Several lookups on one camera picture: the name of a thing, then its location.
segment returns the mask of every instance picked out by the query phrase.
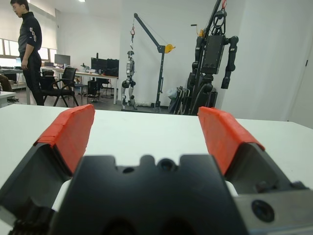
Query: black humanoid robot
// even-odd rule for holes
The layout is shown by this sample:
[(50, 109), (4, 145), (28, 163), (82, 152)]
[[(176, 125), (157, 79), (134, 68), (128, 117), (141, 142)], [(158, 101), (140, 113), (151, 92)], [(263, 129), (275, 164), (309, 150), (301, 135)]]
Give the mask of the black humanoid robot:
[(222, 0), (218, 0), (209, 20), (208, 26), (201, 31), (197, 38), (196, 59), (192, 64), (192, 73), (188, 79), (188, 88), (191, 92), (191, 101), (187, 108), (188, 115), (196, 115), (199, 107), (214, 107), (217, 93), (213, 90), (213, 74), (219, 73), (224, 47), (230, 44), (228, 64), (222, 89), (228, 89), (231, 72), (235, 70), (235, 58), (237, 52), (237, 36), (226, 38), (226, 0), (222, 9), (218, 10)]

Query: door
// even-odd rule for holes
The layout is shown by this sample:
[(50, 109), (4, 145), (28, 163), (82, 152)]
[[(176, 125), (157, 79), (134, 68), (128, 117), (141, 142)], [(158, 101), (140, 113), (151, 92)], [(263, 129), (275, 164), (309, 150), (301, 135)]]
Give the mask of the door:
[(289, 121), (313, 129), (313, 47)]

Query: desk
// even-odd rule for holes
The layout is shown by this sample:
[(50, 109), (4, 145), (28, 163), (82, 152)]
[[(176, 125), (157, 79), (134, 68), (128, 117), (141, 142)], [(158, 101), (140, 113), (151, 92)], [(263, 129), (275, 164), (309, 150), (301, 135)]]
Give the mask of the desk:
[[(42, 70), (51, 70), (51, 71), (55, 71), (56, 73), (56, 77), (60, 78), (60, 75), (64, 73), (64, 69), (57, 69), (54, 67), (41, 67), (41, 71)], [(117, 96), (117, 81), (118, 81), (118, 77), (112, 77), (112, 76), (106, 76), (106, 75), (99, 75), (96, 73), (89, 73), (89, 72), (79, 72), (77, 71), (76, 76), (80, 76), (80, 77), (87, 77), (89, 79), (91, 79), (92, 77), (94, 78), (104, 78), (104, 79), (110, 79), (111, 81), (114, 81), (114, 101), (113, 103), (116, 104), (116, 96)]]
[[(1, 120), (14, 123), (1, 127), (5, 135), (0, 135), (0, 187), (41, 133), (65, 109), (16, 104), (0, 109)], [(312, 129), (293, 122), (238, 121), (266, 147), (291, 181), (300, 180), (313, 188)], [(178, 164), (183, 154), (207, 153), (198, 117), (96, 110), (85, 155), (113, 155), (117, 165), (139, 165), (146, 154), (154, 156), (156, 162), (170, 158)], [(66, 182), (62, 186), (55, 210), (60, 208), (68, 185)], [(0, 234), (5, 234), (2, 230), (9, 231), (4, 227), (0, 222)]]
[(0, 93), (0, 108), (3, 108), (8, 105), (7, 99), (9, 97), (15, 96), (15, 92), (3, 92)]
[[(0, 69), (0, 74), (6, 75), (6, 74), (18, 74), (23, 73), (23, 70), (9, 70), (9, 69)], [(30, 105), (30, 89), (26, 85), (26, 99), (27, 104)]]

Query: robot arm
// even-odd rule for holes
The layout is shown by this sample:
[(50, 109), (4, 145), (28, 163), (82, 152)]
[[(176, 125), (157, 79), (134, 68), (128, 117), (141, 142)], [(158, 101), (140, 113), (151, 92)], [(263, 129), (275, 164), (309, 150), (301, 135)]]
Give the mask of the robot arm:
[(227, 44), (230, 44), (230, 46), (229, 46), (229, 53), (228, 53), (228, 64), (226, 67), (225, 77), (222, 82), (222, 89), (228, 89), (231, 72), (235, 71), (236, 69), (235, 59), (236, 59), (238, 41), (239, 39), (237, 36), (233, 36), (232, 38), (227, 39)]

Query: humanoid robot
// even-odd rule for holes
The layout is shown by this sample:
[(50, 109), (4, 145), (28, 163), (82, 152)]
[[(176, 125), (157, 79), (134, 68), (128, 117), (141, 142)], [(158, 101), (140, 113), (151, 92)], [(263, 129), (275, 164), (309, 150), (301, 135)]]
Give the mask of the humanoid robot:
[[(134, 86), (136, 83), (133, 81), (133, 75), (135, 73), (135, 61), (133, 60), (133, 55), (134, 52), (132, 50), (127, 52), (128, 54), (128, 61), (127, 61), (127, 68), (126, 68), (126, 73), (127, 73), (127, 79), (122, 82), (122, 106), (123, 110), (125, 109), (125, 105), (129, 104), (134, 108), (134, 110), (137, 110), (135, 106), (135, 99), (133, 96), (133, 91), (134, 91)], [(126, 95), (125, 91), (128, 88), (129, 92), (129, 101), (126, 102)]]

